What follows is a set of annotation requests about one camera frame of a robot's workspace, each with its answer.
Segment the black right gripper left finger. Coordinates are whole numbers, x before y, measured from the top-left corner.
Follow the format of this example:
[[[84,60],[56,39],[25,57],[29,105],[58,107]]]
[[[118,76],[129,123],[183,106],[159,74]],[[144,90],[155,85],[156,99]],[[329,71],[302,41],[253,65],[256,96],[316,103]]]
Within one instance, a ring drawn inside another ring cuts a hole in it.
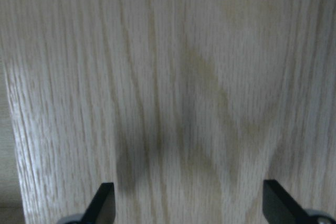
[[[79,223],[113,224],[116,218],[114,183],[102,183]]]

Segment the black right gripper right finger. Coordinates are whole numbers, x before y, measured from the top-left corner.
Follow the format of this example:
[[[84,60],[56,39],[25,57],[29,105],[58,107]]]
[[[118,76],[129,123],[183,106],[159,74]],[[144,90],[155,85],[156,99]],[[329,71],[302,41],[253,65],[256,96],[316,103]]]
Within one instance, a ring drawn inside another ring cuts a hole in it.
[[[276,180],[263,181],[262,203],[264,217],[270,224],[315,223]]]

